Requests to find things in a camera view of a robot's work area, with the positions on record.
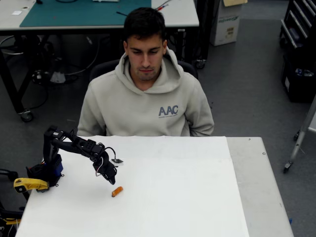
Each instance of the robotic arm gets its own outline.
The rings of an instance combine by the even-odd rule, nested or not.
[[[69,138],[71,142],[64,142],[66,138]],[[62,176],[62,159],[58,154],[59,149],[62,149],[88,157],[93,162],[96,172],[113,185],[117,169],[109,161],[109,155],[106,152],[108,148],[105,148],[102,143],[96,144],[95,141],[77,137],[73,132],[67,133],[51,126],[44,134],[44,162],[27,168],[28,176],[47,181],[50,187],[55,186]]]

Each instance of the yellow clamp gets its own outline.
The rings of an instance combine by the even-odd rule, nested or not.
[[[24,193],[31,189],[36,189],[38,192],[49,190],[49,183],[41,179],[19,178],[14,180],[13,186],[18,193]]]
[[[6,225],[15,225],[16,222],[18,224],[20,224],[20,222],[21,222],[21,219],[17,219],[17,221],[16,221],[16,219],[12,219],[12,218],[7,218],[7,219],[3,219],[3,220],[6,222]]]

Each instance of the man's mouth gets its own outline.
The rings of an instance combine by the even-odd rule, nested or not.
[[[140,70],[142,73],[150,73],[153,71],[153,69],[150,69],[150,70]]]

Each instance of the aac logo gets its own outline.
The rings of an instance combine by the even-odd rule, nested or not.
[[[160,108],[160,111],[159,111],[159,116],[161,115],[169,115],[169,113],[171,113],[172,115],[176,115],[178,113],[178,106],[175,105],[173,107],[171,106],[168,106],[168,109],[167,111],[164,110],[163,107]]]

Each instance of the hoodie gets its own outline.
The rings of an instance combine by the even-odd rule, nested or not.
[[[86,92],[79,136],[209,136],[210,106],[199,81],[178,65],[167,49],[161,73],[146,91],[129,74],[124,54],[115,70],[92,80]]]

